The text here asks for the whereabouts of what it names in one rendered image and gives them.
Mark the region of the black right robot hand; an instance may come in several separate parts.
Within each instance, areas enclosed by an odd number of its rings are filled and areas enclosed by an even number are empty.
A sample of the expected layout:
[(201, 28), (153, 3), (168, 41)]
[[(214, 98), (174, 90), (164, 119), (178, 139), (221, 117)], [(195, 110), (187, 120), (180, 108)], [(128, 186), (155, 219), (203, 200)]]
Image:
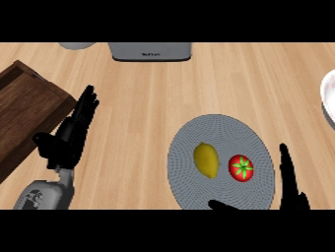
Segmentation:
[(282, 210), (309, 210), (310, 204), (307, 195), (298, 192), (295, 172), (294, 172), (294, 160), (286, 144), (280, 144), (280, 172), (282, 172), (282, 185), (283, 185), (283, 197), (282, 197)]

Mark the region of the grey round placemat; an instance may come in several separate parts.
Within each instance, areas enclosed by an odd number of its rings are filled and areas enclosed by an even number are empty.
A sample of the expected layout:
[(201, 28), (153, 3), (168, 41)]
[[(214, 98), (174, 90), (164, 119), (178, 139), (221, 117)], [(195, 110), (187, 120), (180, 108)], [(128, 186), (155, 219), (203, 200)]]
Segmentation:
[[(196, 167), (195, 149), (201, 143), (217, 150), (217, 178), (208, 178)], [(246, 182), (238, 181), (229, 171), (236, 155), (246, 156), (255, 167)], [(269, 210), (273, 205), (276, 171), (270, 152), (254, 130), (230, 116), (202, 115), (183, 126), (169, 148), (168, 178), (184, 210), (209, 210), (209, 200), (239, 210)]]

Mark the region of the pale grey round object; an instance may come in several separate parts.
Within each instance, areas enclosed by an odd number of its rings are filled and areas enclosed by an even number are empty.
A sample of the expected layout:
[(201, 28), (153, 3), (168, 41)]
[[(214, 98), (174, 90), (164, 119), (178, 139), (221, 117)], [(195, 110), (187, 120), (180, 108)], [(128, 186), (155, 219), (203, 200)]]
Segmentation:
[(69, 50), (81, 50), (91, 47), (97, 42), (60, 42), (63, 48)]

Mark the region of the dark brown wooden cutting board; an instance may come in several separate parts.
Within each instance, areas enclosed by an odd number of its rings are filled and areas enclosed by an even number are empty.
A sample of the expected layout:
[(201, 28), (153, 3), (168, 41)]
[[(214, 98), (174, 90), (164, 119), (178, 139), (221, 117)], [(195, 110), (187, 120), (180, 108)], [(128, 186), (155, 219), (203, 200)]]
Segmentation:
[(0, 184), (76, 106), (72, 94), (17, 60), (0, 73)]

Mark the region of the red tomato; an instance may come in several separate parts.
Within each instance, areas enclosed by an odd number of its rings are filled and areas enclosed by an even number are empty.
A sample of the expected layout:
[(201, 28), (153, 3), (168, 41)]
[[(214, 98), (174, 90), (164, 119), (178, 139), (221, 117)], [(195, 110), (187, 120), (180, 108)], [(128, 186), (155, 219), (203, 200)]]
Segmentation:
[(255, 167), (252, 160), (245, 155), (236, 155), (229, 160), (229, 173), (239, 182), (248, 182), (254, 176)]

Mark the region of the yellow lemon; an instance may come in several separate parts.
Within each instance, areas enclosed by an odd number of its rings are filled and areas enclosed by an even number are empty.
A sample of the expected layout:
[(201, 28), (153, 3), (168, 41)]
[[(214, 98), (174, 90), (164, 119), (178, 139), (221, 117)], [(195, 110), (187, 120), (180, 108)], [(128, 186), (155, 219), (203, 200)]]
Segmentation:
[(209, 179), (217, 178), (220, 168), (218, 153), (215, 147), (205, 142), (201, 142), (201, 144), (196, 146), (195, 163), (202, 175)]

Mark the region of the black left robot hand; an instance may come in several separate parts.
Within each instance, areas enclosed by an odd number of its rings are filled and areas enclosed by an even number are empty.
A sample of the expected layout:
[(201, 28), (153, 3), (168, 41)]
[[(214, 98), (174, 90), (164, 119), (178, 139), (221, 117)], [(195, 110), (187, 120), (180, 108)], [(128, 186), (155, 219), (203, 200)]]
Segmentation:
[(39, 132), (33, 141), (48, 169), (73, 169), (81, 161), (87, 135), (100, 105), (95, 88), (88, 86), (78, 100), (72, 115), (63, 120), (54, 135)]

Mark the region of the grey toaster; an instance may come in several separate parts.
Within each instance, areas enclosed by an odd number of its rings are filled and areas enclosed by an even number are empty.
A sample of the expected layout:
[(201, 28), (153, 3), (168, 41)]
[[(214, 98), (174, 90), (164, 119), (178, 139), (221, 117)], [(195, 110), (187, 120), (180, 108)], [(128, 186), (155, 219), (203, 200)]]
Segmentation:
[(113, 58), (125, 62), (175, 62), (192, 59), (190, 42), (110, 42)]

